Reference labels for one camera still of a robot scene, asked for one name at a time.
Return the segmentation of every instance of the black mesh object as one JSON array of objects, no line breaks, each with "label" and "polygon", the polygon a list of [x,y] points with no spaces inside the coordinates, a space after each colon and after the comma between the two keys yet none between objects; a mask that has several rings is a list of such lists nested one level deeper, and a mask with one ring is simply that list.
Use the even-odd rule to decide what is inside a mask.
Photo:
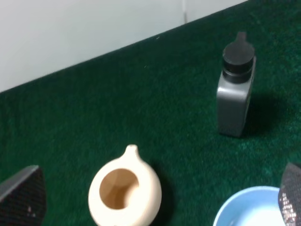
[{"label": "black mesh object", "polygon": [[46,209],[39,166],[28,166],[0,184],[0,226],[41,226]]},{"label": "black mesh object", "polygon": [[289,163],[282,176],[278,203],[285,226],[301,226],[301,168]]}]

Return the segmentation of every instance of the bowl rim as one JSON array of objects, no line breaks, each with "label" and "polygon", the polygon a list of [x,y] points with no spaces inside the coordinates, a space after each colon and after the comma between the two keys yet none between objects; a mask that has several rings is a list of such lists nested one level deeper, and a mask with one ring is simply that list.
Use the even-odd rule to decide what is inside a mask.
[{"label": "bowl rim", "polygon": [[221,208],[218,210],[216,217],[214,219],[213,222],[213,226],[216,226],[218,219],[220,218],[220,215],[222,214],[222,212],[224,211],[224,209],[226,208],[226,206],[233,201],[234,199],[236,199],[237,197],[246,194],[248,192],[253,192],[253,191],[259,191],[259,190],[265,190],[265,191],[273,191],[273,192],[279,192],[280,189],[278,187],[273,187],[273,186],[254,186],[254,187],[248,187],[245,188],[243,190],[240,190],[239,192],[236,192],[235,194],[233,194],[230,198],[228,198],[226,200],[226,202],[224,202],[224,204],[221,206]]}]

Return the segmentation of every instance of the black bottle cap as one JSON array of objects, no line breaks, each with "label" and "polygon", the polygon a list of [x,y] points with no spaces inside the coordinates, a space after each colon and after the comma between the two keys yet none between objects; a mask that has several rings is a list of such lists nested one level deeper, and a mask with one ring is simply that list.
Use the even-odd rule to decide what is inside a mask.
[{"label": "black bottle cap", "polygon": [[249,80],[252,74],[255,50],[246,41],[246,33],[238,32],[236,40],[223,51],[224,78],[232,83],[243,83]]}]

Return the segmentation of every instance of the blue bowl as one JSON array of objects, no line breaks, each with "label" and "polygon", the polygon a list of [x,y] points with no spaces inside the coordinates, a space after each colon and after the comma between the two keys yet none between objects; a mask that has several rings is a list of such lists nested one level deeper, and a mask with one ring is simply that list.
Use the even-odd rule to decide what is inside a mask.
[{"label": "blue bowl", "polygon": [[213,226],[285,226],[279,188],[257,186],[231,196],[218,211]]}]

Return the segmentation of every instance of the white ceramic teapot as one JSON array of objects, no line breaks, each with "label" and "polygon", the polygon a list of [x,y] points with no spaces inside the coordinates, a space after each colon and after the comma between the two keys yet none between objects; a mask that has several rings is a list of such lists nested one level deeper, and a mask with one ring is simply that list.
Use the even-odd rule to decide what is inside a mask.
[{"label": "white ceramic teapot", "polygon": [[95,175],[88,195],[98,226],[149,226],[161,205],[161,184],[136,145],[105,164]]}]

